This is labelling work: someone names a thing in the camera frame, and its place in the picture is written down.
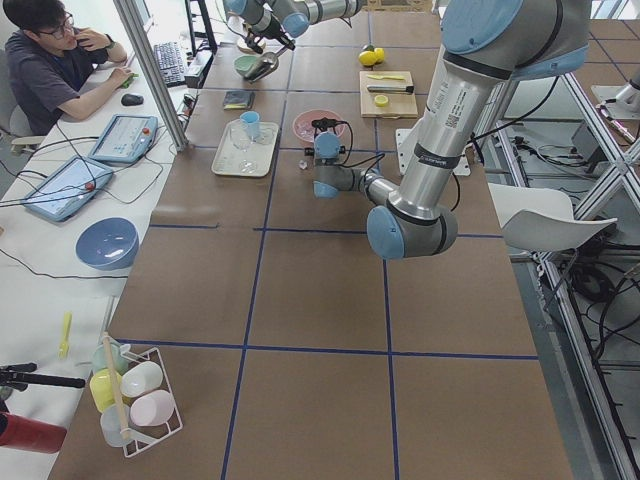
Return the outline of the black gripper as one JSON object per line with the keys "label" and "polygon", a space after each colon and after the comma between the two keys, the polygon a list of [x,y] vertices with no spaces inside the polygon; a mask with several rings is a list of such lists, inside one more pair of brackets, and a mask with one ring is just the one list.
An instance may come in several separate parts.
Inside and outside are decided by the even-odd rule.
{"label": "black gripper", "polygon": [[247,44],[251,48],[260,48],[263,39],[277,40],[289,50],[295,49],[295,41],[285,35],[281,23],[276,17],[262,17],[257,24],[247,24]]}

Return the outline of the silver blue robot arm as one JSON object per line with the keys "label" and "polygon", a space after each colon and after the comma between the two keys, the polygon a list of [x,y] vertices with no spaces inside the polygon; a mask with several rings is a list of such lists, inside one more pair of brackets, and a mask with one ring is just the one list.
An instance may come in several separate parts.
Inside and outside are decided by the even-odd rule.
{"label": "silver blue robot arm", "polygon": [[236,0],[227,1],[227,11],[239,16],[247,26],[246,45],[262,53],[262,40],[276,40],[286,49],[295,48],[294,39],[311,25],[332,19],[348,19],[363,7],[357,0]]}
{"label": "silver blue robot arm", "polygon": [[373,170],[315,163],[314,194],[360,191],[374,208],[367,237],[383,259],[437,255],[458,223],[439,200],[494,86],[578,69],[588,50],[588,1],[452,1],[427,106],[406,141],[413,148],[400,184]]}

